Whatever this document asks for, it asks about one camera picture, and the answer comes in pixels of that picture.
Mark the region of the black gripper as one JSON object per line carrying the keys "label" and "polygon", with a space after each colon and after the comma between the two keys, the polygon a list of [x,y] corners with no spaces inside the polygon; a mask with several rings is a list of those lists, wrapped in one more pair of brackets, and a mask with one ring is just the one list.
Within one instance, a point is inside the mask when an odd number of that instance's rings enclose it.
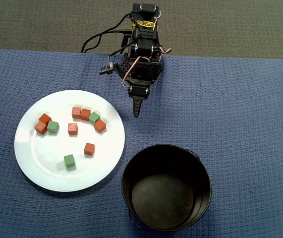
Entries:
{"label": "black gripper", "polygon": [[162,64],[159,62],[138,62],[130,72],[127,82],[128,95],[133,100],[133,115],[138,118],[141,105],[147,100],[151,92],[151,84],[159,77],[162,71]]}

